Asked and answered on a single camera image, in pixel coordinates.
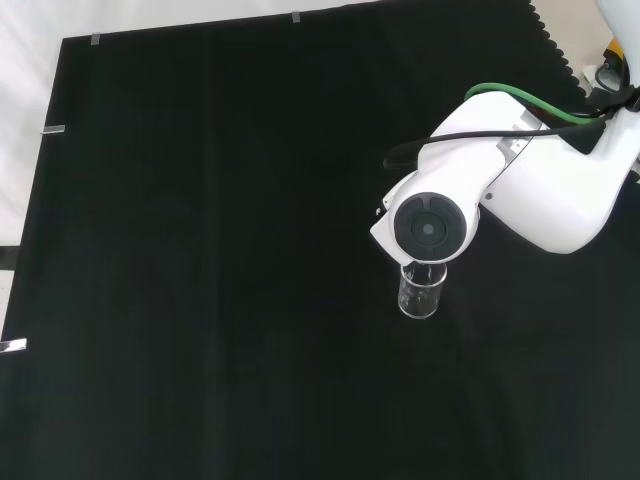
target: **black tablecloth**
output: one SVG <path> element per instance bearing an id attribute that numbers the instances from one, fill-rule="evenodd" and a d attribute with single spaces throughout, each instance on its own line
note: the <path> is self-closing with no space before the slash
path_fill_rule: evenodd
<path id="1" fill-rule="evenodd" d="M 401 175 L 383 152 L 484 81 L 583 103 L 522 0 L 65 40 L 0 477 L 638 478 L 633 181 L 571 256 L 483 215 L 426 322 L 368 236 Z"/>

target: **green cable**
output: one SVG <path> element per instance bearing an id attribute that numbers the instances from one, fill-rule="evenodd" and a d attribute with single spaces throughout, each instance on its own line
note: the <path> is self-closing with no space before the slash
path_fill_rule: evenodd
<path id="1" fill-rule="evenodd" d="M 546 110 L 547 112 L 555 115 L 558 118 L 561 118 L 563 120 L 566 120 L 567 122 L 575 123 L 578 125 L 584 125 L 584 124 L 591 123 L 598 120 L 597 118 L 576 117 L 575 115 L 571 115 L 570 113 L 563 112 L 559 108 L 556 108 L 553 105 L 548 104 L 544 100 L 540 100 L 538 97 L 534 97 L 530 93 L 527 93 L 523 90 L 520 90 L 519 88 L 512 87 L 510 85 L 505 85 L 504 83 L 481 83 L 479 85 L 476 85 L 475 87 L 472 87 L 471 90 L 467 92 L 467 94 L 464 96 L 464 101 L 466 102 L 471 97 L 473 97 L 476 93 L 484 92 L 487 90 L 493 90 L 493 91 L 497 90 L 500 92 L 506 92 L 516 97 L 520 97 L 523 100 L 526 100 L 527 102 L 535 105 L 536 107 Z"/>

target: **black cable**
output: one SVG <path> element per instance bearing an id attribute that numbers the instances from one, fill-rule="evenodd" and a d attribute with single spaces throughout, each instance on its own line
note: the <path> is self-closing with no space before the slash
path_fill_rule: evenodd
<path id="1" fill-rule="evenodd" d="M 600 88 L 602 88 L 605 92 L 616 93 L 618 90 L 614 90 L 613 88 L 608 87 L 603 83 L 602 80 L 600 80 L 600 72 L 608 69 L 609 69 L 609 65 L 607 65 L 606 63 L 604 65 L 600 65 L 596 70 L 595 80 L 596 80 L 596 83 L 600 85 Z"/>
<path id="2" fill-rule="evenodd" d="M 627 57 L 622 59 L 622 69 L 620 70 L 620 90 L 627 88 L 631 85 L 631 75 L 629 72 L 629 62 Z"/>
<path id="3" fill-rule="evenodd" d="M 403 167 L 415 167 L 416 159 L 412 159 L 410 162 L 398 162 L 393 161 L 394 158 L 404 157 L 411 154 L 416 154 L 424 145 L 438 142 L 447 142 L 451 140 L 462 140 L 466 138 L 492 138 L 492 137 L 504 137 L 504 138 L 526 138 L 526 137 L 549 137 L 552 135 L 573 135 L 576 133 L 584 133 L 589 130 L 600 129 L 605 125 L 605 122 L 613 116 L 613 111 L 598 118 L 591 123 L 583 125 L 574 125 L 571 127 L 551 128 L 549 130 L 487 130 L 480 132 L 461 132 L 452 133 L 449 135 L 438 135 L 437 137 L 421 138 L 414 140 L 389 150 L 383 162 L 384 168 L 392 170 Z"/>

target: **glass cup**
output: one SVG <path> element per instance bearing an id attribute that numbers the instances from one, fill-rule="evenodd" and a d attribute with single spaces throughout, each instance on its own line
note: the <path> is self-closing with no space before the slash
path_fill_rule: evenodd
<path id="1" fill-rule="evenodd" d="M 447 266 L 411 263 L 400 266 L 398 306 L 402 313 L 415 319 L 425 319 L 438 309 L 442 285 L 447 278 Z"/>

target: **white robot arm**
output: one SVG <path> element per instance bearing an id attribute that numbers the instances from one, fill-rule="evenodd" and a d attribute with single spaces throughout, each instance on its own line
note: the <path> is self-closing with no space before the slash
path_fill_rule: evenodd
<path id="1" fill-rule="evenodd" d="M 640 86 L 638 0 L 597 0 Z M 545 130 L 502 92 L 476 95 L 433 133 Z M 387 194 L 376 241 L 401 265 L 445 263 L 475 235 L 482 203 L 516 233 L 552 253 L 572 253 L 600 232 L 640 154 L 640 113 L 621 108 L 590 155 L 557 135 L 465 138 L 427 144 L 418 170 Z"/>

